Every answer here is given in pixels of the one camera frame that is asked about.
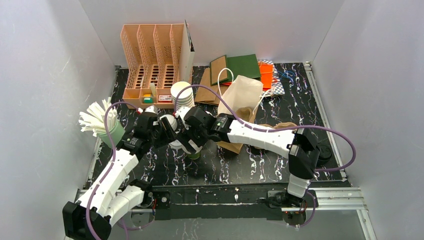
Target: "white paper bag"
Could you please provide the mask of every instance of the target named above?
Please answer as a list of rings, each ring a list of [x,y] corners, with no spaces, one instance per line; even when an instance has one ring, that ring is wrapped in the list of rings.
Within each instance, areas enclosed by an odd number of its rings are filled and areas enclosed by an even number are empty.
[[[245,107],[253,110],[261,99],[263,87],[261,81],[238,75],[224,92],[222,99],[234,112]],[[218,114],[221,113],[231,114],[222,102],[218,105]]]

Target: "black table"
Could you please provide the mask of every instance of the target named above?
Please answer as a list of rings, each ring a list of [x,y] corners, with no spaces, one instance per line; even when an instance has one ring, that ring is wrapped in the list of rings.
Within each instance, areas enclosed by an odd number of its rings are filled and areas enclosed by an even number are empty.
[[[285,95],[266,97],[262,101],[255,124],[274,126],[280,122],[293,122],[298,125],[324,126],[303,64],[278,63],[275,66],[280,72],[293,72],[295,77],[281,79]],[[200,83],[205,68],[206,66],[193,67],[193,84]],[[128,73],[128,69],[118,71],[112,103],[122,100]],[[217,113],[216,106],[196,105],[212,114]],[[172,110],[162,109],[160,112],[171,114]],[[118,107],[118,117],[126,129],[132,127],[137,120],[135,111],[123,105]],[[320,143],[330,146],[324,131],[313,132]],[[111,157],[111,149],[102,143],[92,179],[99,176]],[[334,154],[325,167],[338,167]],[[151,149],[131,171],[123,185],[133,179],[143,179],[154,186],[284,183],[289,181],[289,176],[288,160],[276,153],[244,145],[240,154],[235,154],[218,148],[215,142],[209,141],[203,147],[201,157],[196,160],[186,157],[182,150],[174,150],[169,146]],[[342,180],[342,176],[339,171],[322,172],[314,180]]]

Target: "gray wall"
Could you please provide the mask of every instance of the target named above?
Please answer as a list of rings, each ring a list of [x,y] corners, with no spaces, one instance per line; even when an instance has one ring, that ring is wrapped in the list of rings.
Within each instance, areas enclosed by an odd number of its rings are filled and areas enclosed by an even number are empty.
[[[124,24],[190,25],[196,65],[255,53],[274,62],[314,59],[343,0],[79,0],[115,65],[128,66]]]
[[[133,221],[148,221],[143,214],[133,216]],[[130,225],[129,216],[125,216]],[[356,210],[316,211],[313,221],[296,231],[283,221],[261,218],[236,219],[173,219],[152,222],[142,231],[130,231],[129,239],[157,240],[365,240]],[[123,240],[125,232],[119,226],[112,228],[109,240]]]
[[[347,0],[312,65],[331,127],[357,147],[346,171],[379,239],[424,234],[423,9],[423,1]],[[346,162],[350,150],[341,150]]]
[[[109,95],[114,65],[77,0],[10,0],[0,73],[1,239],[62,240],[96,141],[79,111]]]

